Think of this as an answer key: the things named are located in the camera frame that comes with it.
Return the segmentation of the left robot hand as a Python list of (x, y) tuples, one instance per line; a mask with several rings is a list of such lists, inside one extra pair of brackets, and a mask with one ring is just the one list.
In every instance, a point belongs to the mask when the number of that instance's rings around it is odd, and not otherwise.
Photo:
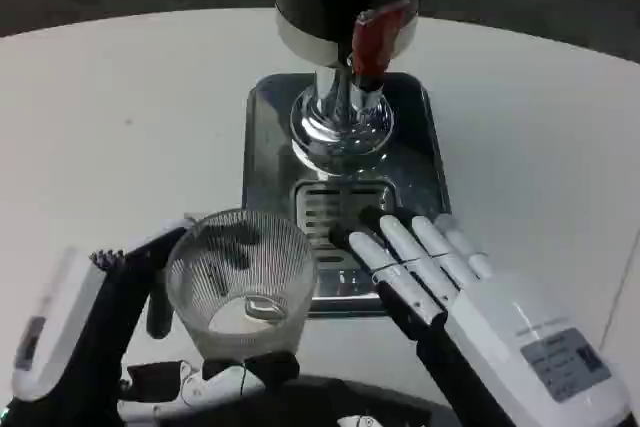
[(186, 360), (123, 366), (144, 310), (153, 337), (171, 328), (160, 279), (193, 224), (175, 221), (127, 252), (65, 252), (21, 336), (2, 425), (160, 426), (298, 377), (299, 363), (286, 351), (201, 367)]

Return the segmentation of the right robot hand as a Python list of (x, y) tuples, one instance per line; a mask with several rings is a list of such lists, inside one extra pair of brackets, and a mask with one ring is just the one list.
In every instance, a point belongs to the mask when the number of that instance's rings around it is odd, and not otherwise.
[(360, 211), (330, 241), (465, 426), (634, 426), (623, 380), (536, 278), (494, 268), (457, 219)]

